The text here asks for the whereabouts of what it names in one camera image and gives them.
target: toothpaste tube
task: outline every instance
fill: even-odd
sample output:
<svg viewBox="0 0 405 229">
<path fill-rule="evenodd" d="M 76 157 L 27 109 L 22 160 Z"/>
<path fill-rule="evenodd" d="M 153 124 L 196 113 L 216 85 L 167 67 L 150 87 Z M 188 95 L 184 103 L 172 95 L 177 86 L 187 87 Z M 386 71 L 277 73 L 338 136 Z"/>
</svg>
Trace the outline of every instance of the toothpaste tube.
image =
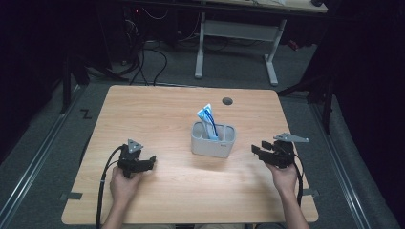
<svg viewBox="0 0 405 229">
<path fill-rule="evenodd" d="M 197 112 L 197 116 L 202 120 L 202 124 L 211 140 L 219 140 L 217 128 L 215 126 L 214 117 L 212 114 L 211 104 L 205 105 L 201 110 Z"/>
</svg>

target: person's hand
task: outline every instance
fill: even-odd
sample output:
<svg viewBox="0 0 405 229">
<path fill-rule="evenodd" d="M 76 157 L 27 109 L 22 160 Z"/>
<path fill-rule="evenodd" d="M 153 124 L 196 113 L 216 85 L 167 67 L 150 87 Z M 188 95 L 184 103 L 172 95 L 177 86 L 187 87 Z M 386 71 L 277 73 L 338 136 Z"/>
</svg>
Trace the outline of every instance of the person's hand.
<svg viewBox="0 0 405 229">
<path fill-rule="evenodd" d="M 124 176 L 122 169 L 115 167 L 111 178 L 110 189 L 114 204 L 126 207 L 138 189 L 142 173 L 136 173 L 131 178 Z"/>
<path fill-rule="evenodd" d="M 294 193 L 298 176 L 297 170 L 292 164 L 285 169 L 279 169 L 270 164 L 266 164 L 266 167 L 273 174 L 274 186 L 280 194 Z"/>
</svg>

